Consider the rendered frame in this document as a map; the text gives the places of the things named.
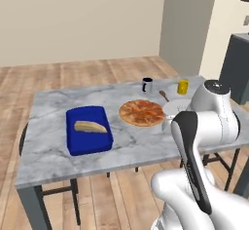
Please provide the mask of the black and white mug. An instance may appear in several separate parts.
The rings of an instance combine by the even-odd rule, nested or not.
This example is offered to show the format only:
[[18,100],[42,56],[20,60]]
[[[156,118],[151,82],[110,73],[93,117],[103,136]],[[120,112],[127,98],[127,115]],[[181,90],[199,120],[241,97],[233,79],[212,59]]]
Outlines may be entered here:
[[153,79],[150,77],[145,77],[142,80],[142,92],[149,94],[152,91]]

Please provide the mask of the blue rectangular tray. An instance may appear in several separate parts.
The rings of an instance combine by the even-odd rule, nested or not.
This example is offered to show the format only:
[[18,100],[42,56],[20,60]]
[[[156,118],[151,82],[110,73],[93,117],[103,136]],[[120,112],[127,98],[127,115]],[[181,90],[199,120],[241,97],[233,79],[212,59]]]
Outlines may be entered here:
[[[90,121],[103,126],[106,133],[79,132],[74,129],[77,121]],[[113,145],[113,135],[103,106],[83,106],[66,112],[66,141],[72,156],[108,151]]]

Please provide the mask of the yellow cup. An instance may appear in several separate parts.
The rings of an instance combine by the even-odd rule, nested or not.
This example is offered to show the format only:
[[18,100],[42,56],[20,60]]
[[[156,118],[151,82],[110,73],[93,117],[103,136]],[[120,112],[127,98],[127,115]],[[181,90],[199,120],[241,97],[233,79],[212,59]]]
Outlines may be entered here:
[[179,80],[177,86],[177,94],[181,96],[185,95],[187,93],[188,87],[189,87],[188,80]]

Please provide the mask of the grey marble dining counter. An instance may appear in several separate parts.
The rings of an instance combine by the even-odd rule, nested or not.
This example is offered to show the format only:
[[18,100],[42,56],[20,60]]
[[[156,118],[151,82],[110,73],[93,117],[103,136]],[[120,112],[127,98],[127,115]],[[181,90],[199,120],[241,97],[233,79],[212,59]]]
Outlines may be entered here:
[[[141,83],[39,92],[34,95],[19,161],[16,188],[32,230],[52,230],[41,198],[42,184],[178,159],[170,129],[138,128],[119,117],[120,106],[143,98]],[[66,146],[66,111],[105,108],[114,138],[107,152],[73,157]]]

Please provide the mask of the round pizza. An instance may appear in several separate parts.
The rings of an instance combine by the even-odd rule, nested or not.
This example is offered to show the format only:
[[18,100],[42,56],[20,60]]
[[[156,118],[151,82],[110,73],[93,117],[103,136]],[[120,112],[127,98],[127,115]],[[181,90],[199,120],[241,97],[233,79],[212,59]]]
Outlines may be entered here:
[[162,107],[147,99],[130,100],[119,109],[120,117],[138,127],[152,127],[165,119]]

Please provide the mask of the brown wooden spoon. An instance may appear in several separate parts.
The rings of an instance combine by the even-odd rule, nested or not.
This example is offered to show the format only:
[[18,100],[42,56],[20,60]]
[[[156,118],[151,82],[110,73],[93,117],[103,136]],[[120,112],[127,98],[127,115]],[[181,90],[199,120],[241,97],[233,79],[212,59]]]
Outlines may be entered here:
[[165,99],[167,102],[169,102],[169,99],[166,97],[166,94],[165,94],[164,91],[160,90],[159,93],[160,93],[161,96],[164,97],[164,99]]

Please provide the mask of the tan bread wedge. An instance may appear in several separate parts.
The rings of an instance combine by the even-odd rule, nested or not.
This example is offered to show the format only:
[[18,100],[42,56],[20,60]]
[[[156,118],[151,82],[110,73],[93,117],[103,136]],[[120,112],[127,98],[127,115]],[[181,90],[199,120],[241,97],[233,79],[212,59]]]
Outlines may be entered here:
[[91,122],[91,121],[76,121],[74,124],[76,131],[89,132],[89,133],[107,133],[104,126]]

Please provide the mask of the dark grey cabinet run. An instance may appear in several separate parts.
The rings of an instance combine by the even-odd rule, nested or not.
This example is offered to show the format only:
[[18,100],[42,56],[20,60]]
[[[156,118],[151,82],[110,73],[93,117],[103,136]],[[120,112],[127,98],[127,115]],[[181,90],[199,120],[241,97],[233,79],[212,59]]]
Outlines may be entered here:
[[249,101],[249,33],[231,36],[220,81],[231,88],[231,98],[236,103]]

